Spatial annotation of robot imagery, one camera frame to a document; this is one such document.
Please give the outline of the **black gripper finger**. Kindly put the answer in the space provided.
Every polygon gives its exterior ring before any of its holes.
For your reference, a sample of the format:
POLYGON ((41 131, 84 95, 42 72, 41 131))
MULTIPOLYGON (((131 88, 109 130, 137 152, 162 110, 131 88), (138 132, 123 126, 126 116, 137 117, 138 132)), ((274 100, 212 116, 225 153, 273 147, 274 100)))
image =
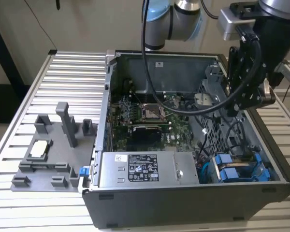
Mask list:
MULTIPOLYGON (((252 64, 253 58, 245 59, 240 77, 242 81, 246 78, 252 64)), ((256 71, 254 77, 247 84, 246 88, 226 106, 227 116, 236 116, 239 111, 251 107, 262 107, 273 104, 276 100, 269 84, 265 84, 267 71, 265 63, 262 63, 256 71)))
POLYGON ((240 77, 245 61, 245 52, 240 47, 232 46, 229 50, 228 56, 228 81, 230 93, 238 89, 242 82, 240 77))

